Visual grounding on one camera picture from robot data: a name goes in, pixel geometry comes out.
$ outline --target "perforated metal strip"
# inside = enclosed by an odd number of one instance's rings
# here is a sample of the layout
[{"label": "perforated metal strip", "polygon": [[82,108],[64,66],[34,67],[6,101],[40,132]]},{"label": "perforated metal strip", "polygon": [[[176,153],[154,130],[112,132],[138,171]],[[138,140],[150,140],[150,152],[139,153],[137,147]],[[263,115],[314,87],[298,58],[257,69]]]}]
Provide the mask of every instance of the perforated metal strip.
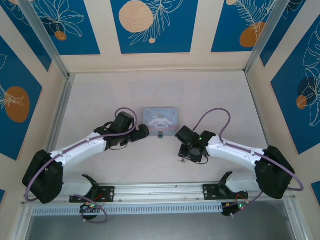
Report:
[{"label": "perforated metal strip", "polygon": [[[194,214],[194,213],[221,213],[222,204],[210,203],[181,203],[181,204],[105,204],[104,210],[109,215],[136,215],[136,214]],[[102,215],[96,209],[86,215]],[[80,215],[80,206],[36,206],[33,216],[77,216]]]}]

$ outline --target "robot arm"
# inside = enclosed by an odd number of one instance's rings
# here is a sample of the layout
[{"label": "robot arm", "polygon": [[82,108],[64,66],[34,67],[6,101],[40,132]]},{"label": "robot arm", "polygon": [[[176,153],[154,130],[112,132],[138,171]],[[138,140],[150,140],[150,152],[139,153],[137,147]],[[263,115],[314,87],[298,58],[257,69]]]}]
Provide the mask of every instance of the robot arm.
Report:
[{"label": "robot arm", "polygon": [[56,150],[37,152],[26,171],[22,183],[28,187],[37,172],[53,157],[60,156],[41,172],[31,187],[31,192],[46,204],[57,196],[80,195],[90,199],[96,197],[94,189],[99,186],[90,176],[74,176],[69,174],[77,164],[85,161],[93,155],[102,153],[114,146],[125,146],[129,142],[134,143],[149,136],[148,127],[144,124],[139,129],[133,129],[130,133],[130,126],[135,126],[134,118],[121,112],[116,116],[114,122],[108,122],[95,129],[89,136],[75,144]]},{"label": "robot arm", "polygon": [[292,180],[292,176],[268,162],[263,156],[268,157],[288,169],[293,174],[294,169],[273,146],[267,149],[252,148],[222,139],[216,134],[204,131],[201,135],[184,126],[175,135],[182,142],[179,157],[200,163],[202,157],[218,157],[239,164],[250,171],[252,175],[237,175],[226,173],[223,178],[223,187],[228,187],[232,192],[258,191],[266,195],[281,199]]}]

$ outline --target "cable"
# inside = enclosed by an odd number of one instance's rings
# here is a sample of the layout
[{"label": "cable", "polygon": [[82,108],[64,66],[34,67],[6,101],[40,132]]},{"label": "cable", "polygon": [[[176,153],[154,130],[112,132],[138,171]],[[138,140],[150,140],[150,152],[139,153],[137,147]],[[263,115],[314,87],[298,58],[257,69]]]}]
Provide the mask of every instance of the cable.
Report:
[{"label": "cable", "polygon": [[207,156],[205,156],[205,155],[203,155],[203,156],[206,158],[206,162],[204,162],[204,163],[196,163],[197,165],[205,165],[205,164],[207,164],[209,162],[209,158]]},{"label": "cable", "polygon": [[122,148],[109,148],[110,150],[113,150],[113,151],[118,151],[118,150],[122,150],[122,149],[125,149],[126,147],[128,146],[128,143],[124,146],[124,147],[122,147]]},{"label": "cable", "polygon": [[[261,197],[262,193],[263,193],[263,192],[260,192],[260,193],[258,194],[258,196],[256,196],[252,201],[250,201],[250,202],[245,206],[245,208],[244,208],[243,210],[247,209],[247,207],[249,207],[251,204],[253,204],[255,201],[257,201],[258,198]],[[241,213],[243,210],[240,210],[240,211],[236,212],[235,214],[232,214],[231,217],[234,217],[234,216],[237,215],[238,213]]]},{"label": "cable", "polygon": [[[124,136],[124,135],[130,134],[132,131],[134,131],[134,130],[136,129],[137,123],[138,123],[137,114],[136,114],[132,109],[130,109],[130,108],[128,108],[128,107],[121,107],[121,108],[119,108],[117,111],[115,111],[114,116],[117,117],[118,112],[121,111],[121,110],[128,110],[128,111],[130,111],[130,112],[134,115],[135,122],[134,122],[133,127],[132,127],[130,130],[128,130],[128,131],[126,131],[126,132],[123,132],[123,133],[114,133],[114,134],[105,134],[105,135],[101,135],[101,136],[95,136],[95,137],[90,138],[88,141],[90,142],[90,141],[93,141],[93,140],[96,140],[96,139],[103,139],[103,138],[110,138],[110,137],[120,137],[120,136]],[[76,148],[82,146],[83,144],[86,144],[88,141],[87,141],[87,140],[83,140],[83,141],[79,142],[78,144],[76,144],[76,145],[74,145],[74,146],[72,146],[72,147],[64,150],[64,151],[62,152],[62,155],[67,154],[68,152],[70,152],[70,151],[72,151],[73,149],[76,149]],[[30,183],[29,183],[29,185],[28,185],[28,187],[26,188],[25,193],[24,193],[24,199],[25,199],[27,202],[34,202],[34,201],[38,200],[37,198],[34,198],[34,199],[30,199],[30,198],[29,198],[29,192],[30,192],[30,190],[31,190],[31,187],[33,186],[33,184],[35,183],[35,181],[36,181],[36,179],[39,177],[39,175],[40,175],[43,171],[45,171],[46,168],[47,168],[51,163],[53,163],[56,159],[58,159],[59,157],[61,157],[61,154],[58,154],[58,155],[54,156],[54,157],[53,157],[52,159],[50,159],[46,164],[44,164],[44,165],[39,169],[39,171],[33,176],[33,178],[31,179],[31,181],[30,181]],[[77,197],[80,198],[80,199],[84,199],[84,200],[87,200],[87,199],[88,199],[88,198],[86,198],[86,197],[84,197],[84,196],[78,196],[78,195],[77,195]],[[105,213],[105,215],[107,216],[106,211],[103,210],[100,205],[96,204],[94,201],[92,201],[92,200],[90,200],[90,199],[89,199],[89,202],[97,205],[98,208],[100,208],[100,209]]]},{"label": "cable", "polygon": [[85,196],[80,196],[80,195],[74,195],[74,196],[75,196],[76,198],[83,199],[83,200],[88,201],[89,203],[92,203],[93,205],[95,205],[95,208],[96,208],[96,209],[100,209],[100,210],[104,213],[104,215],[105,215],[105,219],[104,219],[103,221],[91,221],[91,220],[86,220],[86,219],[84,218],[84,213],[85,213],[88,209],[89,209],[89,210],[92,209],[92,208],[87,208],[87,209],[83,210],[82,213],[81,213],[81,217],[83,218],[83,221],[84,221],[84,222],[86,222],[86,223],[91,223],[91,224],[104,224],[104,223],[108,222],[108,214],[107,214],[107,212],[104,210],[104,208],[103,208],[101,205],[97,204],[96,202],[94,202],[93,200],[91,200],[91,199],[89,199],[89,198],[87,198],[87,197],[85,197]]},{"label": "cable", "polygon": [[[243,152],[246,152],[246,153],[250,153],[250,154],[251,154],[251,153],[252,153],[251,150],[245,149],[245,148],[240,147],[240,146],[235,146],[235,145],[230,144],[230,143],[227,143],[227,142],[225,142],[225,141],[223,140],[222,135],[223,135],[224,131],[226,130],[226,128],[229,126],[230,122],[231,122],[231,114],[230,114],[230,112],[229,112],[228,110],[226,110],[226,109],[224,109],[224,108],[218,107],[218,108],[214,108],[214,109],[211,109],[211,110],[207,111],[207,112],[200,118],[199,122],[195,125],[195,127],[193,128],[193,131],[199,126],[199,124],[202,122],[202,120],[205,118],[206,115],[208,115],[209,113],[211,113],[211,112],[213,112],[213,111],[216,111],[216,110],[221,110],[221,111],[226,112],[226,113],[228,114],[228,117],[229,117],[227,123],[226,123],[225,126],[222,128],[222,130],[221,130],[221,132],[220,132],[220,134],[219,134],[219,139],[220,139],[220,141],[221,141],[222,143],[224,143],[224,144],[225,144],[226,146],[228,146],[228,147],[231,147],[231,148],[234,148],[234,149],[237,149],[237,150],[241,150],[241,151],[243,151]],[[254,152],[253,154],[256,155],[256,156],[259,156],[260,158],[263,158],[263,159],[269,161],[270,163],[272,163],[272,164],[274,164],[274,165],[276,165],[278,168],[282,169],[282,170],[285,171],[287,174],[289,174],[291,177],[293,177],[293,178],[297,181],[297,183],[300,185],[300,188],[291,188],[291,187],[288,187],[288,188],[287,188],[288,190],[290,190],[290,191],[296,191],[296,192],[302,192],[302,191],[305,189],[305,187],[304,187],[303,183],[301,182],[301,180],[300,180],[294,173],[292,173],[290,170],[288,170],[286,167],[282,166],[281,164],[279,164],[279,163],[276,162],[275,160],[273,160],[273,159],[271,159],[271,158],[269,158],[269,157],[267,157],[267,156],[265,156],[265,155],[262,155],[262,154],[260,154],[260,153]]]}]

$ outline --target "wall decoration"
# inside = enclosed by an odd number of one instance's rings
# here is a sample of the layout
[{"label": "wall decoration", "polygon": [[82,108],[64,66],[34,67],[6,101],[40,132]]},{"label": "wall decoration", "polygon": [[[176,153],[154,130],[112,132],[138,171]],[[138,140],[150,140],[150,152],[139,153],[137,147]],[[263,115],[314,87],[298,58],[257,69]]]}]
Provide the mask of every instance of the wall decoration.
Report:
[{"label": "wall decoration", "polygon": [[15,0],[0,0],[0,6],[2,6],[3,10],[11,19],[24,40],[28,43],[46,71],[49,71],[52,60],[30,26],[28,20],[21,12],[17,2]]},{"label": "wall decoration", "polygon": [[276,2],[225,0],[211,52],[251,51]]},{"label": "wall decoration", "polygon": [[6,193],[6,191],[0,189],[0,209],[1,209],[2,200],[5,197],[5,193]]},{"label": "wall decoration", "polygon": [[100,54],[84,0],[31,3],[61,55]]},{"label": "wall decoration", "polygon": [[320,181],[311,184],[312,190],[320,205]]},{"label": "wall decoration", "polygon": [[17,160],[42,86],[0,37],[0,154]]},{"label": "wall decoration", "polygon": [[111,0],[122,54],[189,53],[198,0]]},{"label": "wall decoration", "polygon": [[272,35],[270,36],[270,39],[266,43],[260,55],[262,64],[264,66],[266,66],[269,62],[271,56],[274,54],[278,45],[286,35],[288,29],[296,19],[296,16],[300,12],[300,9],[305,4],[305,2],[306,0],[290,0],[288,6],[282,14],[282,17],[277,23]]},{"label": "wall decoration", "polygon": [[299,154],[320,143],[320,16],[271,81]]}]

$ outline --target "cartoon character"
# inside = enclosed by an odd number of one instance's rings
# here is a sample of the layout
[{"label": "cartoon character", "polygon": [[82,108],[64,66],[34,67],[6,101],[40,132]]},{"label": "cartoon character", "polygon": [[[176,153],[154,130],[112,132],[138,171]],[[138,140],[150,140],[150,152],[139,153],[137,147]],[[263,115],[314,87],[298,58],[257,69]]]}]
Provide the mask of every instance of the cartoon character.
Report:
[{"label": "cartoon character", "polygon": [[169,125],[173,125],[172,121],[169,121],[166,118],[160,118],[159,116],[152,121],[148,122],[149,125],[154,126],[156,129],[165,129],[169,128]]}]

